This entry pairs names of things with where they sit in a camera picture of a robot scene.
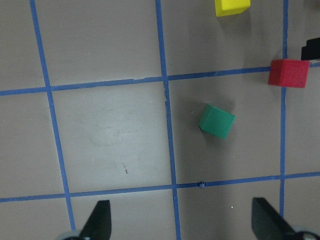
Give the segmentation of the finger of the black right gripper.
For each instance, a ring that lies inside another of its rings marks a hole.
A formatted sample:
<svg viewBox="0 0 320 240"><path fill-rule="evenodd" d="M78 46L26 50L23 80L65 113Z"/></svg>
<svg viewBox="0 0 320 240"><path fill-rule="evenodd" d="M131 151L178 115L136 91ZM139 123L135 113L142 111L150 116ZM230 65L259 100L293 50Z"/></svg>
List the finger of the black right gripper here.
<svg viewBox="0 0 320 240"><path fill-rule="evenodd" d="M320 37L308 39L306 46L301 48L301 60L320 59Z"/></svg>

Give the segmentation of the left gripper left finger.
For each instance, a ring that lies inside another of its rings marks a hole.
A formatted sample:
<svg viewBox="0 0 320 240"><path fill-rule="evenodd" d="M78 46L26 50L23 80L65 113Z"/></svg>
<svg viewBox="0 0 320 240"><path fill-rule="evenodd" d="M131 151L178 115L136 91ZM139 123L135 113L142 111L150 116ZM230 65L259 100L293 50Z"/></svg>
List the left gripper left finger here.
<svg viewBox="0 0 320 240"><path fill-rule="evenodd" d="M111 204L100 200L79 234L80 240L109 240L111 237Z"/></svg>

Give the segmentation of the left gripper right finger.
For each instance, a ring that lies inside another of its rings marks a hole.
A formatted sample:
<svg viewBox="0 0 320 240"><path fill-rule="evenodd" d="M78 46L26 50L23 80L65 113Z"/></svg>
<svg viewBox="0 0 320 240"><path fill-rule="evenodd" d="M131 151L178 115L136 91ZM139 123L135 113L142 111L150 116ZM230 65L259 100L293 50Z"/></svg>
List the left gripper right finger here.
<svg viewBox="0 0 320 240"><path fill-rule="evenodd" d="M251 229L257 240L299 240L300 235L263 197L251 202Z"/></svg>

